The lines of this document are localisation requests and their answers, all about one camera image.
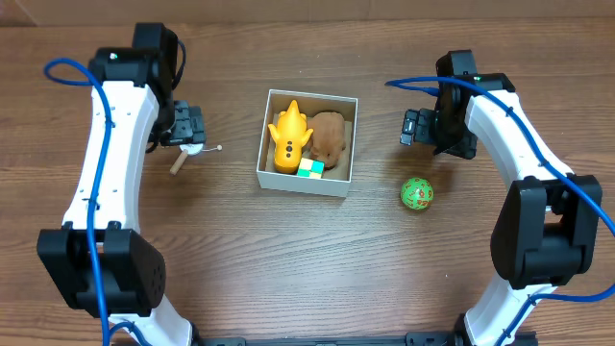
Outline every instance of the open box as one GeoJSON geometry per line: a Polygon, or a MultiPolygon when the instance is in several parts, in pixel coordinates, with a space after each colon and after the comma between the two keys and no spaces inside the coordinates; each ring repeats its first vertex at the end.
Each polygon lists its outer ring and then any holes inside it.
{"type": "Polygon", "coordinates": [[[260,187],[284,191],[346,197],[353,176],[355,136],[357,133],[358,100],[352,97],[320,95],[306,92],[269,90],[265,120],[262,125],[260,149],[258,150],[257,176],[260,187]],[[308,118],[321,111],[336,111],[346,120],[346,149],[342,152],[337,166],[325,171],[322,179],[298,177],[278,173],[273,164],[276,143],[271,138],[268,124],[276,124],[278,114],[286,111],[292,100],[297,100],[299,111],[308,118]]]}

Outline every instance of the yellow toy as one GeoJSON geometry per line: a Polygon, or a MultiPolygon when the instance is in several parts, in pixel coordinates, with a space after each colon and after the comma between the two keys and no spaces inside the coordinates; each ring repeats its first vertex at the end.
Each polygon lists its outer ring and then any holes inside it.
{"type": "Polygon", "coordinates": [[[278,126],[269,124],[269,132],[276,142],[274,165],[280,173],[295,173],[299,167],[302,149],[313,132],[308,130],[306,115],[299,113],[297,101],[292,100],[288,110],[280,112],[278,126]]]}

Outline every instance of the white cardboard box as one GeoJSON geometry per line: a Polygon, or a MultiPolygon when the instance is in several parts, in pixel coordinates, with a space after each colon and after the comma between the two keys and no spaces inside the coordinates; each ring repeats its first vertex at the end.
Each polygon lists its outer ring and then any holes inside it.
{"type": "Polygon", "coordinates": [[[353,177],[353,162],[355,158],[357,134],[357,109],[358,100],[352,97],[275,89],[269,90],[267,109],[265,111],[265,119],[262,124],[262,134],[260,137],[260,149],[258,150],[257,176],[260,187],[346,197],[353,177]],[[326,179],[327,172],[325,172],[323,179],[311,179],[291,174],[282,174],[276,172],[272,167],[271,159],[268,162],[267,159],[269,154],[273,148],[275,148],[276,144],[271,140],[267,125],[273,123],[274,116],[280,113],[280,111],[286,111],[292,100],[297,100],[299,111],[304,113],[307,117],[312,117],[321,111],[337,111],[342,114],[346,120],[346,130],[347,132],[350,130],[350,142],[347,140],[346,149],[342,153],[344,158],[348,158],[347,170],[343,170],[343,178],[326,179]]]}

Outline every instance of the wooden stick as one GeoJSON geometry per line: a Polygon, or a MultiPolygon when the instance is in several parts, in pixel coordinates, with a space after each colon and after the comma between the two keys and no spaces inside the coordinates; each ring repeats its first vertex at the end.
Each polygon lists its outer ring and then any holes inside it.
{"type": "Polygon", "coordinates": [[[170,170],[171,175],[177,174],[180,168],[182,168],[185,158],[187,157],[188,157],[188,151],[182,150],[182,153],[180,154],[180,156],[175,160],[175,163],[173,163],[173,165],[171,166],[171,170],[170,170]]]}

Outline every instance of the black base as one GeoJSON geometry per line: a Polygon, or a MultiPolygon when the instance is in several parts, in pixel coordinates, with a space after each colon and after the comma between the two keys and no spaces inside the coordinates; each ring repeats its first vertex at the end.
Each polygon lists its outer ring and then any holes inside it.
{"type": "MultiPolygon", "coordinates": [[[[471,346],[453,333],[408,333],[406,336],[289,338],[246,340],[241,337],[202,339],[193,346],[471,346]]],[[[519,333],[513,346],[538,346],[535,333],[519,333]]]]}

